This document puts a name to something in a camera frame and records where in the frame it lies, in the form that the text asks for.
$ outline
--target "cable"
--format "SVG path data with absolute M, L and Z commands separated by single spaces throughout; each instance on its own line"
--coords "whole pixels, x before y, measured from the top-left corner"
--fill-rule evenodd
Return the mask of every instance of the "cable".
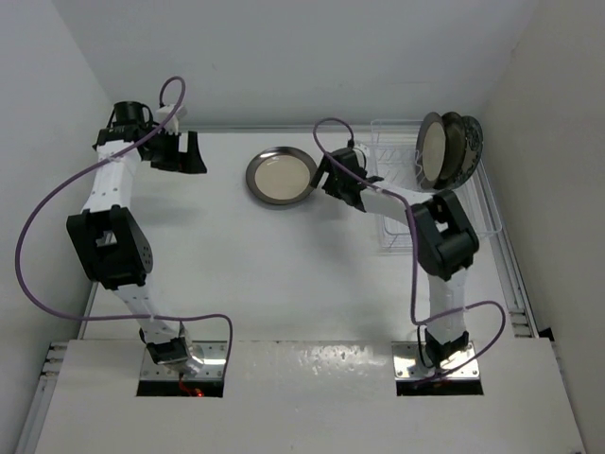
M 183 391 L 184 393 L 187 393 L 189 395 L 193 395 L 193 390 L 191 390 L 191 389 L 189 389 L 189 388 L 187 388 L 185 386 L 185 384 L 182 382 L 182 377 L 183 377 L 183 375 L 179 374 L 179 389 L 181 391 Z
M 162 88 L 160 89 L 160 95 L 158 96 L 158 98 L 160 100 L 160 107 L 165 106 L 165 104 L 164 104 L 164 92 L 166 91 L 167 86 L 168 86 L 168 84 L 165 83 L 164 85 L 162 85 Z
M 176 114 L 177 110 L 182 105 L 182 101 L 185 98 L 185 81 L 184 81 L 184 79 L 180 76 L 173 76 L 173 77 L 167 79 L 166 82 L 164 82 L 164 85 L 162 85 L 162 90 L 160 93 L 161 93 L 161 97 L 162 97 L 162 94 L 164 93 L 165 88 L 175 80 L 181 83 L 181 93 L 179 94 L 179 98 L 177 99 L 177 102 L 176 102 L 174 108 L 172 109 L 172 111 L 170 111 L 170 113 L 166 116 L 166 118 L 161 123 L 159 123 L 158 126 L 156 126 L 153 130 L 151 130 L 147 135 L 145 135 L 141 139 L 137 140 L 136 142 L 128 145 L 124 149 L 115 153 L 112 156 L 112 160 L 119 158 L 120 156 L 124 156 L 129 151 L 132 151 L 132 150 L 137 149 L 138 147 L 142 146 L 150 138 L 152 138 L 154 135 L 156 135 L 158 132 L 160 132 L 162 130 L 162 128 L 165 125 L 167 125 L 168 122 L 172 119 L 172 117 Z M 29 228 L 31 227 L 31 224 L 33 223 L 34 219 L 38 216 L 38 214 L 46 206 L 46 204 L 49 203 L 65 187 L 67 187 L 69 184 L 73 183 L 74 181 L 82 178 L 84 175 L 91 173 L 92 171 L 97 170 L 98 168 L 106 165 L 109 161 L 110 161 L 109 159 L 104 159 L 91 166 L 84 168 L 80 172 L 69 177 L 63 183 L 59 184 L 52 191 L 50 191 L 40 201 L 40 203 L 38 203 L 38 205 L 36 205 L 36 207 L 33 209 L 31 214 L 27 217 L 26 223 L 24 224 L 23 229 L 21 230 L 21 233 L 19 234 L 19 239 L 17 240 L 17 245 L 15 247 L 15 273 L 17 275 L 17 281 L 19 282 L 19 286 L 21 287 L 21 290 L 26 295 L 26 297 L 29 299 L 29 301 L 31 301 L 38 309 L 41 309 L 44 312 L 46 312 L 47 314 L 50 314 L 54 317 L 58 317 L 60 319 L 71 320 L 73 322 L 104 322 L 104 321 L 110 321 L 110 320 L 142 320 L 142 319 L 151 318 L 151 316 L 149 314 L 107 315 L 107 316 L 85 317 L 85 316 L 69 314 L 67 312 L 61 312 L 60 310 L 57 310 L 57 309 L 54 309 L 52 307 L 45 305 L 42 301 L 40 301 L 38 298 L 36 298 L 36 296 L 31 292 L 31 290 L 27 286 L 25 277 L 23 275 L 23 269 L 22 269 L 22 265 L 21 265 L 23 246 L 26 241 L 27 232 L 29 231 Z M 225 357 L 225 368 L 223 370 L 223 380 L 225 379 L 225 375 L 227 374 L 227 366 L 229 365 L 229 358 L 231 357 L 232 344 L 233 344 L 233 323 L 227 315 L 225 315 L 225 314 L 208 314 L 208 315 L 198 315 L 196 317 L 170 317 L 170 316 L 165 316 L 165 315 L 154 315 L 153 318 L 156 320 L 166 320 L 169 322 L 184 322 L 184 323 L 198 322 L 201 320 L 209 320 L 209 319 L 225 320 L 227 322 L 227 324 L 229 325 L 229 345 L 227 346 L 227 355 Z
M 334 159 L 334 157 L 330 154 L 330 152 L 327 149 L 325 149 L 325 147 L 321 144 L 320 139 L 318 138 L 318 129 L 320 128 L 321 125 L 323 125 L 324 123 L 327 123 L 328 121 L 335 121 L 335 122 L 341 124 L 342 126 L 344 126 L 347 129 L 347 131 L 349 132 L 349 134 L 351 135 L 351 137 L 349 139 L 350 142 L 354 141 L 354 133 L 353 133 L 353 129 L 351 128 L 351 125 L 349 125 L 346 121 L 341 120 L 340 118 L 333 117 L 333 116 L 323 118 L 315 124 L 315 126 L 313 127 L 313 140 L 315 140 L 315 143 L 317 144 L 318 148 L 321 150 L 323 155 L 328 159 L 328 161 L 330 161 L 330 164 L 332 164 L 332 166 L 337 168 L 338 170 L 349 175 L 351 178 L 353 178 L 357 182 L 368 187 L 369 189 L 372 189 L 374 191 L 380 191 L 383 194 L 387 194 L 388 196 L 394 197 L 395 199 L 400 201 L 406 208 L 407 226 L 409 227 L 409 233 L 412 238 L 412 288 L 411 288 L 411 295 L 410 295 L 411 302 L 409 305 L 409 317 L 410 317 L 410 320 L 412 321 L 412 323 L 415 326 L 426 325 L 426 324 L 434 322 L 440 318 L 447 317 L 448 315 L 456 314 L 456 313 L 464 311 L 464 310 L 470 310 L 475 307 L 487 306 L 487 305 L 496 306 L 498 308 L 498 310 L 500 311 L 500 314 L 502 316 L 500 328 L 498 329 L 498 332 L 493 337 L 493 339 L 490 342 L 488 342 L 488 344 L 481 351 L 476 353 L 474 357 L 470 358 L 469 360 L 467 360 L 466 362 L 457 366 L 456 368 L 448 369 L 447 371 L 445 371 L 443 373 L 436 373 L 428 378 L 418 380 L 417 383 L 420 386 L 424 383 L 429 383 L 433 380 L 444 378 L 445 376 L 448 376 L 448 375 L 452 374 L 453 372 L 466 366 L 471 361 L 481 357 L 485 352 L 487 352 L 490 348 L 493 347 L 493 345 L 498 341 L 498 339 L 500 339 L 500 336 L 504 332 L 504 328 L 506 326 L 506 320 L 507 320 L 506 313 L 505 313 L 504 309 L 502 308 L 502 306 L 495 301 L 481 301 L 479 303 L 474 303 L 474 304 L 466 306 L 466 307 L 456 307 L 453 309 L 449 309 L 449 310 L 443 311 L 439 314 L 430 316 L 424 320 L 418 320 L 416 318 L 416 296 L 417 296 L 417 290 L 418 290 L 418 231 L 416 229 L 416 221 L 412 215 L 411 206 L 409 205 L 409 202 L 407 201 L 407 199 L 405 197 L 403 197 L 397 193 L 394 193 L 392 191 L 389 191 L 387 189 L 380 188 L 373 183 L 367 182 L 363 178 L 360 178 L 359 176 L 355 175 L 351 170 L 349 170 L 347 167 L 345 167 L 344 165 L 339 163 L 336 159 Z
M 419 324 L 416 327 L 416 342 L 418 342 L 418 354 L 420 356 L 420 362 L 423 364 L 423 366 L 426 369 L 431 369 L 431 368 L 433 368 L 435 366 L 433 364 L 431 364 L 430 366 L 427 366 L 426 362 L 424 361 L 423 343 L 422 343 L 422 340 L 421 340 L 421 337 L 420 337 L 420 330 L 421 330 L 422 327 L 423 326 L 421 324 Z
M 149 118 L 147 119 L 147 124 L 151 125 L 151 126 L 159 125 L 159 123 L 156 123 L 155 121 L 153 121 L 153 112 L 151 111 L 149 106 L 147 104 L 143 104 L 143 107 L 147 109 L 147 113 L 149 114 Z

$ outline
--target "white surface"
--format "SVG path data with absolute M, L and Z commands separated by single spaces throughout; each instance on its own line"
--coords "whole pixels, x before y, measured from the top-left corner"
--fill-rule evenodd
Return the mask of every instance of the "white surface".
M 51 340 L 71 337 L 63 323 L 26 299 L 14 274 L 14 248 L 29 212 L 48 191 L 92 164 L 109 100 L 61 18 L 45 1 L 0 3 L 0 453 L 11 453 Z M 49 304 L 83 309 L 90 288 L 69 237 L 92 180 L 44 209 L 26 239 L 26 280 Z
M 114 292 L 114 295 L 120 298 L 133 314 L 171 315 L 170 307 L 166 307 L 165 302 L 158 295 L 153 274 L 147 276 L 144 286 L 139 287 L 136 284 L 121 286 Z M 145 342 L 170 342 L 171 339 L 177 338 L 181 331 L 179 322 L 157 319 L 139 319 L 137 322 L 143 329 Z
M 96 149 L 97 160 L 100 162 L 114 156 L 115 153 L 130 144 L 131 142 L 124 142 L 123 140 L 108 142 Z M 91 195 L 80 212 L 84 210 L 91 213 L 108 211 L 114 205 L 129 207 L 136 168 L 140 164 L 141 155 L 139 153 L 127 153 L 98 168 L 95 172 L 95 182 Z
M 430 315 L 434 317 L 447 310 L 464 307 L 464 288 L 466 287 L 467 270 L 460 270 L 452 274 L 449 281 L 443 281 L 437 276 L 427 276 L 430 288 L 431 303 Z M 441 317 L 426 325 L 426 331 L 439 343 L 456 341 L 464 335 L 464 312 L 457 312 L 447 317 Z
M 554 331 L 590 452 L 605 446 L 604 20 L 601 0 L 542 2 L 482 118 L 529 299 Z
M 258 125 L 477 113 L 536 0 L 54 3 L 112 100 L 180 74 L 188 124 Z
M 450 397 L 397 397 L 389 343 L 290 342 L 236 343 L 222 399 L 135 397 L 143 348 L 70 342 L 37 454 L 581 450 L 547 340 L 502 342 L 484 395 Z
M 346 134 L 321 135 L 329 149 Z M 131 210 L 154 253 L 163 304 L 179 315 L 223 312 L 241 340 L 354 341 L 415 338 L 409 321 L 409 255 L 378 252 L 374 215 L 316 191 L 298 206 L 271 209 L 244 182 L 259 152 L 291 146 L 318 162 L 310 133 L 203 133 L 207 175 L 181 175 L 141 166 Z M 488 242 L 471 268 L 467 302 L 504 303 Z M 128 313 L 101 289 L 93 315 Z M 422 272 L 419 318 L 428 316 Z M 467 314 L 472 338 L 488 339 L 499 325 L 491 308 Z M 188 323 L 194 340 L 223 340 L 223 321 Z M 512 336 L 507 327 L 507 336 Z M 134 321 L 89 323 L 86 339 L 138 339 Z

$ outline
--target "dark plate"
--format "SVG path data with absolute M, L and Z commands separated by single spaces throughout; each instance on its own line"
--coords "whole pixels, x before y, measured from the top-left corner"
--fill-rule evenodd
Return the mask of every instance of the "dark plate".
M 416 173 L 422 189 L 430 189 L 438 181 L 445 159 L 445 128 L 438 113 L 431 112 L 423 120 L 416 140 Z
M 463 116 L 464 129 L 466 131 L 466 155 L 462 168 L 456 176 L 454 187 L 460 187 L 465 184 L 475 173 L 481 154 L 483 153 L 483 130 L 476 118 L 472 116 Z
M 446 136 L 445 159 L 435 184 L 436 189 L 445 189 L 454 184 L 466 154 L 466 132 L 462 117 L 456 112 L 448 112 L 442 119 Z

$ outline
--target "metal plate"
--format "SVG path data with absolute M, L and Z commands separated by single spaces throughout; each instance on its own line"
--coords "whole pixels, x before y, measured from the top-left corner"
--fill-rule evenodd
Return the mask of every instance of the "metal plate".
M 218 381 L 223 377 L 227 342 L 193 342 L 204 355 L 204 366 L 195 376 L 188 376 L 188 381 Z M 163 365 L 155 364 L 145 350 L 141 365 L 140 381 L 178 381 L 179 375 Z
M 483 130 L 478 120 L 472 116 L 463 116 L 464 132 L 466 135 L 466 154 L 464 162 L 456 176 L 453 187 L 460 187 L 471 178 L 479 165 L 481 154 L 483 154 Z
M 454 183 L 466 154 L 466 135 L 462 117 L 456 112 L 448 112 L 442 119 L 447 140 L 443 168 L 435 184 L 436 189 L 445 189 Z
M 427 370 L 419 360 L 417 342 L 395 342 L 393 348 L 393 364 L 397 381 L 416 381 L 432 376 L 434 369 Z M 456 352 L 441 363 L 444 370 L 453 369 L 475 355 L 475 348 L 469 343 L 466 350 Z M 479 380 L 479 363 L 475 359 L 459 371 L 447 376 L 448 380 Z
M 438 113 L 431 112 L 424 118 L 416 141 L 417 178 L 422 189 L 430 189 L 438 181 L 445 159 L 445 143 L 443 120 Z
M 275 199 L 271 197 L 269 194 L 263 192 L 256 182 L 256 172 L 259 167 L 269 160 L 275 160 L 280 156 L 289 156 L 292 158 L 296 158 L 301 161 L 309 171 L 309 181 L 307 182 L 307 187 L 300 192 L 295 197 L 291 197 L 288 199 Z M 298 148 L 293 147 L 275 147 L 269 148 L 263 151 L 262 153 L 254 156 L 254 159 L 248 164 L 248 168 L 246 169 L 246 184 L 248 185 L 248 189 L 251 193 L 259 200 L 264 201 L 266 203 L 270 203 L 272 205 L 289 205 L 290 203 L 296 203 L 299 201 L 303 201 L 306 199 L 311 192 L 313 192 L 313 187 L 309 186 L 308 183 L 311 182 L 313 175 L 317 171 L 318 167 L 315 164 L 315 161 L 311 156 L 306 154 L 304 151 Z

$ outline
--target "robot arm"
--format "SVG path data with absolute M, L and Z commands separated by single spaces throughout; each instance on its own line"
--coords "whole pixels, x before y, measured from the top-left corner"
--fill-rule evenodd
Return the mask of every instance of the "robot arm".
M 67 219 L 67 231 L 88 278 L 113 291 L 132 314 L 152 316 L 138 322 L 153 361 L 178 373 L 194 374 L 203 359 L 182 323 L 153 318 L 170 314 L 153 286 L 151 247 L 130 212 L 130 196 L 136 169 L 143 161 L 180 173 L 206 173 L 207 169 L 199 155 L 198 135 L 179 134 L 178 123 L 170 123 L 138 150 L 112 159 L 153 128 L 145 121 L 143 109 L 131 101 L 114 105 L 114 121 L 99 132 L 95 144 L 98 160 L 109 158 L 110 162 L 96 171 L 91 195 L 82 212 Z
M 363 148 L 350 141 L 346 148 L 330 154 L 360 178 L 410 202 L 418 233 L 419 263 L 428 274 L 430 315 L 464 307 L 467 269 L 473 264 L 479 242 L 457 196 L 452 191 L 435 195 L 418 193 L 384 182 L 380 177 L 368 177 L 364 168 L 367 153 Z M 328 195 L 359 211 L 383 215 L 407 225 L 406 210 L 400 201 L 383 191 L 367 188 L 332 166 L 325 157 L 311 182 L 313 187 L 320 184 L 323 173 L 328 174 L 322 187 Z M 439 318 L 426 326 L 426 354 L 432 364 L 439 365 L 465 348 L 468 339 L 462 311 Z

